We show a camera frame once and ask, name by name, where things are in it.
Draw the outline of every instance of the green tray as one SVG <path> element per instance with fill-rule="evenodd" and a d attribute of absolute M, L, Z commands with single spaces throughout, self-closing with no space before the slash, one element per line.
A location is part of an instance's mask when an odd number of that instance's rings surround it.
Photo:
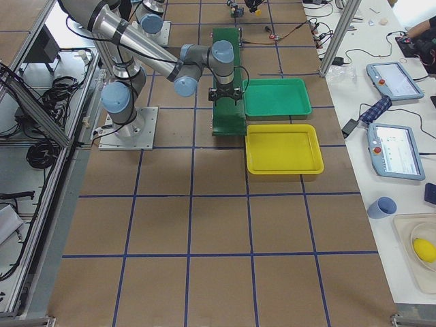
<path fill-rule="evenodd" d="M 244 94 L 247 117 L 307 116 L 312 112 L 301 78 L 251 79 Z"/>

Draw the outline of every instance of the cable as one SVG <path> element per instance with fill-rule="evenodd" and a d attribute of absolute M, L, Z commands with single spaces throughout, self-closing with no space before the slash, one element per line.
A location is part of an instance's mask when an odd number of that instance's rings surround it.
<path fill-rule="evenodd" d="M 70 15 L 67 16 L 67 18 L 65 19 L 65 24 L 67 25 L 67 28 L 69 29 L 69 31 L 71 31 L 73 34 L 76 34 L 77 36 L 83 37 L 84 39 L 87 40 L 93 40 L 93 41 L 103 41 L 103 42 L 111 42 L 112 40 L 110 39 L 99 39 L 97 37 L 91 37 L 91 36 L 87 36 L 87 35 L 83 35 L 80 33 L 77 33 L 75 30 L 73 30 L 69 25 L 68 25 L 68 20 L 72 19 L 72 17 Z"/>
<path fill-rule="evenodd" d="M 368 51 L 366 51 L 366 50 L 363 50 L 363 49 L 350 49 L 350 50 L 347 50 L 347 51 L 345 51 L 345 56 L 349 59 L 349 63 L 343 63 L 344 65 L 349 65 L 349 64 L 351 64 L 352 63 L 352 59 L 350 58 L 350 56 L 348 55 L 348 53 L 349 52 L 351 52 L 351 51 L 362 51 L 362 52 L 364 52 L 364 53 L 366 53 L 367 55 L 370 55 L 371 57 L 374 57 L 374 58 L 386 58 L 386 57 L 390 57 L 391 55 L 392 55 L 392 47 L 393 47 L 393 45 L 392 45 L 392 43 L 389 41 L 389 39 L 388 39 L 388 36 L 391 36 L 393 33 L 404 33 L 403 31 L 395 31 L 395 32 L 390 32 L 390 33 L 388 33 L 388 34 L 386 34 L 386 41 L 389 43 L 389 54 L 379 54 L 379 55 L 375 55 L 375 54 L 371 54 L 371 53 L 369 53 Z"/>
<path fill-rule="evenodd" d="M 429 75 L 421 77 L 421 78 L 414 78 L 415 82 L 420 82 L 421 80 L 424 80 L 425 78 L 430 77 Z"/>
<path fill-rule="evenodd" d="M 136 5 L 135 10 L 131 13 L 131 15 L 129 17 L 129 21 L 133 18 L 133 16 L 135 16 L 136 11 L 138 10 L 140 5 L 142 5 L 142 1 L 139 1 L 138 4 Z"/>
<path fill-rule="evenodd" d="M 430 134 L 430 133 L 427 132 L 427 131 L 424 131 L 424 129 L 422 128 L 422 117 L 421 117 L 420 114 L 417 114 L 416 112 L 409 111 L 409 110 L 402 109 L 402 108 L 398 108 L 398 109 L 388 109 L 388 111 L 406 111 L 406 112 L 408 112 L 408 113 L 410 113 L 410 114 L 414 114 L 414 115 L 420 117 L 420 129 L 421 129 L 422 133 L 427 134 L 428 136 L 430 136 L 431 138 L 434 138 L 434 139 L 436 140 L 436 136 Z"/>
<path fill-rule="evenodd" d="M 26 160 L 33 168 L 46 169 L 56 162 L 58 155 L 59 146 L 56 142 L 47 138 L 29 148 Z"/>
<path fill-rule="evenodd" d="M 323 18 L 323 17 L 328 17 L 329 15 L 333 14 L 334 8 L 333 8 L 333 5 L 330 2 L 325 3 L 322 6 L 317 7 L 317 8 L 309 8 L 309 7 L 305 7 L 305 6 L 303 6 L 303 8 L 304 9 L 314 9 L 315 10 L 315 9 L 321 9 L 321 8 L 325 7 L 326 5 L 329 5 L 331 7 L 331 11 L 327 15 L 323 15 L 323 16 L 306 15 L 307 17 Z"/>
<path fill-rule="evenodd" d="M 25 249 L 26 249 L 26 245 L 29 242 L 29 239 L 30 239 L 30 236 L 31 236 L 31 231 L 33 229 L 33 224 L 35 223 L 35 221 L 37 219 L 37 216 L 38 216 L 38 214 L 40 212 L 40 208 L 41 208 L 41 205 L 42 205 L 42 197 L 45 194 L 45 191 L 46 191 L 46 188 L 47 188 L 47 185 L 48 185 L 48 179 L 50 178 L 50 176 L 53 173 L 54 169 L 55 169 L 55 165 L 53 165 L 51 167 L 50 172 L 48 173 L 47 176 L 45 175 L 45 170 L 44 170 L 44 183 L 43 183 L 42 188 L 41 188 L 41 193 L 40 193 L 40 196 L 38 198 L 38 202 L 37 202 L 37 205 L 36 205 L 36 208 L 35 208 L 35 212 L 34 212 L 34 214 L 32 216 L 32 219 L 29 222 L 29 229 L 27 230 L 26 237 L 25 237 L 25 239 L 22 242 L 20 242 L 21 243 L 20 253 L 19 253 L 18 258 L 15 261 L 15 263 L 10 265 L 11 268 L 7 272 L 0 274 L 0 282 L 1 281 L 5 281 L 9 277 L 11 277 L 14 274 L 14 272 L 16 271 L 16 269 L 20 266 L 21 259 L 22 259 L 23 255 L 24 255 L 24 252 L 25 252 Z"/>
<path fill-rule="evenodd" d="M 21 128 L 21 124 L 17 123 L 5 131 L 0 131 L 0 138 L 10 138 L 11 136 L 14 136 L 15 134 L 17 134 L 20 131 L 20 128 Z"/>
<path fill-rule="evenodd" d="M 372 105 L 370 105 L 370 104 L 360 104 L 360 106 L 359 106 L 359 116 L 357 117 L 357 121 L 360 120 L 360 116 L 362 115 L 362 106 L 372 107 Z"/>
<path fill-rule="evenodd" d="M 336 7 L 337 7 L 339 10 L 343 10 L 343 9 L 344 9 L 342 5 L 338 5 L 338 0 L 334 0 L 334 4 L 336 5 Z"/>
<path fill-rule="evenodd" d="M 243 70 L 245 70 L 245 73 L 247 74 L 247 85 L 245 85 L 245 89 L 243 91 L 243 93 L 247 92 L 248 86 L 250 84 L 250 74 L 247 70 L 247 68 L 245 68 L 244 66 L 234 66 L 234 68 L 242 68 Z"/>

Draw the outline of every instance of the mounting plate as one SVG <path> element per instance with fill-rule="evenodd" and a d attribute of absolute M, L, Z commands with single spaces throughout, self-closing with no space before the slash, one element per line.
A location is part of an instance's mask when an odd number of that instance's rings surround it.
<path fill-rule="evenodd" d="M 142 132 L 134 138 L 122 139 L 111 134 L 113 128 L 103 130 L 103 136 L 100 139 L 99 149 L 106 151 L 122 151 L 122 150 L 153 150 L 153 142 L 155 139 L 156 121 L 158 107 L 138 108 L 138 114 L 142 115 L 145 120 L 145 126 Z M 106 117 L 105 124 L 112 124 L 112 119 L 109 115 Z"/>
<path fill-rule="evenodd" d="M 164 21 L 161 29 L 161 33 L 157 37 L 150 37 L 154 42 L 160 46 L 167 46 L 170 39 L 171 22 Z"/>

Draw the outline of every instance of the blue cap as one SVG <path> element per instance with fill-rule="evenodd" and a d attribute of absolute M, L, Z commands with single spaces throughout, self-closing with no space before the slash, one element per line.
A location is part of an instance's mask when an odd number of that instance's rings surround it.
<path fill-rule="evenodd" d="M 156 34 L 162 29 L 164 22 L 162 18 L 156 14 L 147 14 L 141 18 L 140 25 L 148 34 Z"/>
<path fill-rule="evenodd" d="M 234 59 L 233 46 L 229 41 L 216 41 L 212 45 L 212 55 L 222 63 L 231 63 Z"/>
<path fill-rule="evenodd" d="M 190 97 L 197 90 L 198 82 L 189 76 L 179 77 L 174 81 L 174 90 L 182 97 Z"/>
<path fill-rule="evenodd" d="M 130 97 L 131 93 L 129 88 L 120 82 L 113 82 L 106 85 L 101 95 L 104 108 L 111 114 L 118 114 L 126 109 Z"/>
<path fill-rule="evenodd" d="M 182 48 L 180 49 L 180 60 L 185 60 L 186 54 L 189 50 L 189 48 L 191 48 L 191 46 L 193 46 L 193 44 L 183 44 Z"/>

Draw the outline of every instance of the small yellow object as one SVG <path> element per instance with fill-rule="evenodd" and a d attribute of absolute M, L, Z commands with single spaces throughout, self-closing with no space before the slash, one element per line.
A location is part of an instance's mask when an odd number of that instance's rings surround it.
<path fill-rule="evenodd" d="M 417 256 L 425 262 L 434 262 L 436 260 L 436 247 L 423 238 L 415 238 L 413 242 L 414 250 Z"/>

